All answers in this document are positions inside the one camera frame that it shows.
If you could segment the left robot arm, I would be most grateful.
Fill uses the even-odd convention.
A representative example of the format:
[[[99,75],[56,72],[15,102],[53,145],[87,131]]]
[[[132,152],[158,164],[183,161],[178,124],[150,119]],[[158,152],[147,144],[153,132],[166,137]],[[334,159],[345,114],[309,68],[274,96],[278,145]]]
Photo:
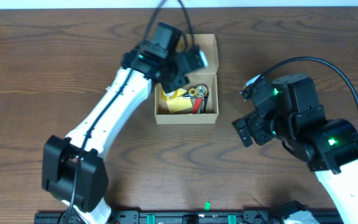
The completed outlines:
[[[187,74],[208,67],[200,46],[179,41],[186,35],[159,23],[151,40],[143,39],[123,55],[114,81],[91,113],[64,138],[44,144],[42,188],[68,205],[58,223],[107,223],[112,215],[104,194],[108,175],[104,160],[135,109],[161,84],[171,93],[188,84]]]

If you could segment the yellow blue highlighter marker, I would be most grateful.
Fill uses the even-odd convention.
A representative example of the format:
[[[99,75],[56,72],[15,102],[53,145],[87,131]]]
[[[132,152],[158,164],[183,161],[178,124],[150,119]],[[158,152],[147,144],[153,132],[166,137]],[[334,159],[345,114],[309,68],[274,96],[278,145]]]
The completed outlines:
[[[188,89],[187,88],[179,88],[175,91],[176,93],[176,97],[181,97],[181,96],[184,96],[186,95],[188,92]]]

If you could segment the black correction tape dispenser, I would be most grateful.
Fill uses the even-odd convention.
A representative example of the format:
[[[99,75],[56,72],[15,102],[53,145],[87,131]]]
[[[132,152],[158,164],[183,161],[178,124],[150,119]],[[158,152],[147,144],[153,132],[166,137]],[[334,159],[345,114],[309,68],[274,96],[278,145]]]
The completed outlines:
[[[208,86],[205,84],[199,84],[188,89],[187,95],[190,97],[204,98],[208,95]]]

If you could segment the yellow sticky note pad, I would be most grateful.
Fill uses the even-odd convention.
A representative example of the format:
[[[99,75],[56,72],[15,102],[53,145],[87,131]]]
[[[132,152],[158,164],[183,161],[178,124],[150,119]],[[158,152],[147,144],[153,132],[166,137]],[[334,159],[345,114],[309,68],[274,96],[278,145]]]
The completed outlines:
[[[193,106],[190,98],[175,98],[167,101],[169,113],[177,113]]]

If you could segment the yellow adhesive tape roll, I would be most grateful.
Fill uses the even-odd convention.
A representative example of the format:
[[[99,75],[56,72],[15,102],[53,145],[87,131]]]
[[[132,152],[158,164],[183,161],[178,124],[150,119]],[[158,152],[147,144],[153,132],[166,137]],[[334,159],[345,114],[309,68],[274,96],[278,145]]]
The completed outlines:
[[[177,97],[177,91],[171,91],[169,93],[166,93],[164,90],[161,91],[161,98],[164,101],[173,100]]]

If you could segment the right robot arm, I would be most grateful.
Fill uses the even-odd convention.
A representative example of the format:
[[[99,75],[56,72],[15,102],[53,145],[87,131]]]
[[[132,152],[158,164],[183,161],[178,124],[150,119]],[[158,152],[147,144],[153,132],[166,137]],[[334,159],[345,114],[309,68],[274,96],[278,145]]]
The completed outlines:
[[[257,75],[242,96],[255,110],[232,122],[245,147],[278,139],[332,198],[344,223],[358,223],[358,133],[345,119],[326,119],[312,78]]]

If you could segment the red black stapler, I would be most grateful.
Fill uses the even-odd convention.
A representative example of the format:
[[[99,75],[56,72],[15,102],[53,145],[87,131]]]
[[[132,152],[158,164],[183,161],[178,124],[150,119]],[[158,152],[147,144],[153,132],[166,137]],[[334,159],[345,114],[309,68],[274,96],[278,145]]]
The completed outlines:
[[[208,102],[208,97],[197,98],[192,109],[193,114],[201,114],[206,112],[206,105]]]

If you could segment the cardboard box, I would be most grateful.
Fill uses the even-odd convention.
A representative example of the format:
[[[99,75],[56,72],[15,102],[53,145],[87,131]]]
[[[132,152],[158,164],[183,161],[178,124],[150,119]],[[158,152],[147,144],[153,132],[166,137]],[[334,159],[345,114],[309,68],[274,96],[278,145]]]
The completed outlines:
[[[208,61],[208,68],[197,70],[187,75],[190,79],[185,88],[196,88],[205,85],[208,88],[208,99],[200,106],[199,113],[193,113],[196,100],[192,99],[189,108],[170,113],[168,105],[162,98],[162,87],[155,86],[155,120],[157,124],[214,124],[219,115],[217,71],[219,67],[218,48],[214,34],[196,34],[195,43],[200,46]]]

